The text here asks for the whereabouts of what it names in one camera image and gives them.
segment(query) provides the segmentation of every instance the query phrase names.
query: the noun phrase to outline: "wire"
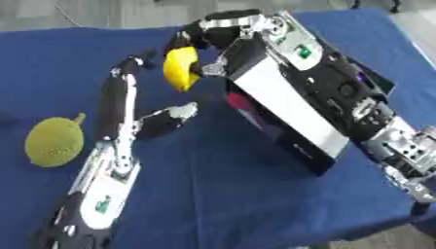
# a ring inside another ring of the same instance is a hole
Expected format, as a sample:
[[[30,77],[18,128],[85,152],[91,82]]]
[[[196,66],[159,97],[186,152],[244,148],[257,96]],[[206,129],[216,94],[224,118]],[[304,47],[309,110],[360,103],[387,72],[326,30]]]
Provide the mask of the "wire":
[[[83,27],[81,24],[77,23],[74,19],[72,19],[68,14],[63,11],[63,9],[58,5],[54,4],[54,6],[57,8],[58,11],[63,15],[64,18],[66,18],[69,22],[71,22],[76,27]]]

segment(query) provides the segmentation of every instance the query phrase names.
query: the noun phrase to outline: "robotic arm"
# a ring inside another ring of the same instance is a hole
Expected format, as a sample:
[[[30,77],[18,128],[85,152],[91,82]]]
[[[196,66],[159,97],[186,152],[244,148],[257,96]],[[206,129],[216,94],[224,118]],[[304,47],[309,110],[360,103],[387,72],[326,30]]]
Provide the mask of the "robotic arm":
[[[95,147],[67,197],[37,232],[32,248],[108,248],[141,168],[131,151],[133,142],[165,135],[196,115],[195,102],[135,113],[135,76],[153,66],[151,56],[131,55],[111,69],[102,85]]]
[[[208,46],[221,53],[215,63],[200,65],[196,49]],[[266,56],[273,67],[260,62]],[[413,197],[415,211],[436,201],[427,186],[436,176],[436,127],[413,129],[389,107],[376,77],[287,12],[226,12],[195,21],[169,42],[163,71],[177,89],[188,90],[199,77],[237,81],[248,70],[267,67],[278,70],[312,108],[379,165],[390,182]],[[267,84],[271,78],[259,80]]]

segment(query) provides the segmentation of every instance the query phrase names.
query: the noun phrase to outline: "spiky ball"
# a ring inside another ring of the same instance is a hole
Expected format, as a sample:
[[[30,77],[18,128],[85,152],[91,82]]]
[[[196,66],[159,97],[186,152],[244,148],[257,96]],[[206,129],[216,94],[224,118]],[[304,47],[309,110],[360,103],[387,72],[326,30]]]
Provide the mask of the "spiky ball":
[[[25,152],[33,164],[61,166],[76,158],[84,146],[80,128],[83,116],[76,121],[49,118],[33,127],[25,140]]]

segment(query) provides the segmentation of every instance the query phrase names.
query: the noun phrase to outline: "blue tablecloth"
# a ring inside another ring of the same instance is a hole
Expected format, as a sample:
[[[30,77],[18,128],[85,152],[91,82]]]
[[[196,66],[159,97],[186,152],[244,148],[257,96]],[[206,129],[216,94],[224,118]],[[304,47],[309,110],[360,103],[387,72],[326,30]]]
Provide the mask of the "blue tablecloth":
[[[384,13],[297,17],[394,81],[392,106],[412,125],[436,124],[436,74]],[[93,146],[94,107],[109,68],[129,53],[161,49],[174,30],[0,34],[1,248],[27,248],[32,232],[71,186]],[[413,202],[354,146],[316,178],[222,100],[221,82],[202,80],[192,92],[180,94],[155,70],[143,73],[139,84],[144,91],[139,105],[150,109],[207,101],[183,129],[135,145],[144,167],[113,248],[282,248],[410,220]],[[23,151],[27,132],[45,118],[74,118],[79,112],[88,114],[83,153],[60,168],[30,164]]]

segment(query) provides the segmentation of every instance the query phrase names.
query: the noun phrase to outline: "gray floor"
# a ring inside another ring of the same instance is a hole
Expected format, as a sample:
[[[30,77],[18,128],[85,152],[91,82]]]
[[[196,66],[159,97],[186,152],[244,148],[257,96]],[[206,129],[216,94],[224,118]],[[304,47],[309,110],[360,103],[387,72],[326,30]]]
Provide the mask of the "gray floor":
[[[392,19],[425,56],[436,61],[436,1],[403,0],[402,13]],[[363,7],[389,9],[390,0],[362,0]],[[351,0],[0,0],[0,31],[70,27],[58,5],[82,26],[141,28],[176,25],[229,9],[259,8],[325,11],[346,9]],[[342,249],[430,249],[433,240],[409,226],[385,231],[356,242],[334,243]]]

